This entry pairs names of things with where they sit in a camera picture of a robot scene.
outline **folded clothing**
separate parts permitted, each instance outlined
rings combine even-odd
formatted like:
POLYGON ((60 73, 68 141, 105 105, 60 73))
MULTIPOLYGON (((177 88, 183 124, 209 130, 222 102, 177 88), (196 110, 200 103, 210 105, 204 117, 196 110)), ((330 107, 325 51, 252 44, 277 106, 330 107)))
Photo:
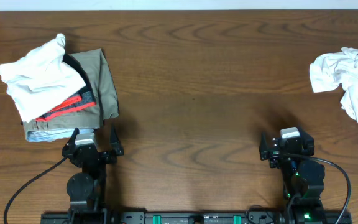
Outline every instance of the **folded clothing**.
POLYGON ((78 72, 63 63, 65 41, 58 34, 17 62, 0 65, 1 80, 22 121, 38 118, 85 86, 78 72))
POLYGON ((358 49, 323 54, 310 65, 310 81, 315 93, 331 91, 342 84, 342 109, 358 123, 358 49))
POLYGON ((103 120, 119 115, 117 93, 101 49, 71 56, 80 63, 88 77, 96 105, 57 116, 50 121, 33 119, 23 122, 26 140, 39 142, 69 138, 75 127, 78 127, 81 133, 92 132, 93 129, 103 126, 103 120))
POLYGON ((86 85, 69 99, 65 100, 62 104, 58 105, 54 109, 35 119, 36 121, 50 121, 57 116, 66 113, 72 113, 78 110, 85 109, 89 106, 96 105, 96 100, 92 93, 91 83, 86 76, 84 70, 81 68, 81 65, 67 54, 63 56, 63 62, 74 68, 83 78, 86 85))

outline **brown wooden tabletop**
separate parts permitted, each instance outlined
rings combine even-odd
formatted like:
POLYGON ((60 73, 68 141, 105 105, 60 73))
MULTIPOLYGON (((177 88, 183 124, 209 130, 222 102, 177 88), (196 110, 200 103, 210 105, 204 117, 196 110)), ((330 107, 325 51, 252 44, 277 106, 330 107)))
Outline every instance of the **brown wooden tabletop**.
MULTIPOLYGON (((0 12, 0 64, 60 32, 68 53, 102 48, 109 62, 121 107, 109 123, 126 149, 108 169, 114 208, 282 206, 281 173, 260 161, 260 133, 300 125, 316 156, 349 174, 358 223, 358 124, 341 109, 341 88, 314 94, 309 79, 317 56, 358 48, 358 11, 0 12)), ((66 141, 27 142, 0 79, 0 223, 13 193, 59 161, 66 141)), ((9 223, 66 211, 77 172, 66 161, 27 187, 9 223)), ((326 166, 324 183, 324 207, 341 208, 341 173, 326 166)))

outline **red trim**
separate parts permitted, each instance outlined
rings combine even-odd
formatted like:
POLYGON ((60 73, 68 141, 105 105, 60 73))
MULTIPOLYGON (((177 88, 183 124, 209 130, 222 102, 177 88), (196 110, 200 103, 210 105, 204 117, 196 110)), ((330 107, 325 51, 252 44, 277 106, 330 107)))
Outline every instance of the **red trim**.
POLYGON ((53 111, 56 111, 56 110, 60 110, 66 106, 70 106, 74 103, 78 103, 82 100, 82 97, 81 96, 72 96, 70 98, 68 98, 67 100, 65 100, 63 103, 57 105, 56 107, 54 107, 54 109, 48 111, 48 112, 53 112, 53 111))
POLYGON ((60 115, 63 115, 63 114, 67 114, 67 113, 71 113, 71 112, 76 112, 76 111, 79 111, 79 110, 82 110, 82 109, 85 109, 85 108, 88 108, 90 106, 94 106, 96 105, 95 102, 91 102, 91 103, 87 103, 87 104, 84 104, 84 105, 81 105, 81 106, 77 106, 77 107, 74 107, 74 108, 70 108, 70 109, 67 109, 67 110, 63 110, 63 111, 59 111, 59 112, 56 112, 46 118, 37 118, 35 119, 36 121, 50 121, 51 119, 54 119, 56 118, 57 116, 60 116, 60 115))

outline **white towel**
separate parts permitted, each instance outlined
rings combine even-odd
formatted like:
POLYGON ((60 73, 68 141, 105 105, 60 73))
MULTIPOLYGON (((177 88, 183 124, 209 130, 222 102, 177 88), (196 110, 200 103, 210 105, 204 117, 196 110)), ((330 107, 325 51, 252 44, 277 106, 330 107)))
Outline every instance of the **white towel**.
POLYGON ((58 34, 17 62, 0 65, 1 80, 23 121, 38 118, 85 86, 80 74, 62 62, 65 44, 58 34))
POLYGON ((310 65, 310 82, 315 93, 331 91, 342 84, 342 109, 358 122, 358 50, 343 47, 342 52, 323 54, 310 65))

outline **gray cloth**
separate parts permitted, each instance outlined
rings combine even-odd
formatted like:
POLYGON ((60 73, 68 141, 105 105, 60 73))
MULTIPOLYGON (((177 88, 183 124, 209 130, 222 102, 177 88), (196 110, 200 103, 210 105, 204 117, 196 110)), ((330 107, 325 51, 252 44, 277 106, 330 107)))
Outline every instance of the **gray cloth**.
POLYGON ((68 138, 74 128, 89 133, 103 126, 103 120, 118 117, 117 93, 109 65, 101 49, 71 54, 89 78, 96 105, 57 116, 50 121, 23 122, 25 138, 30 142, 68 138))

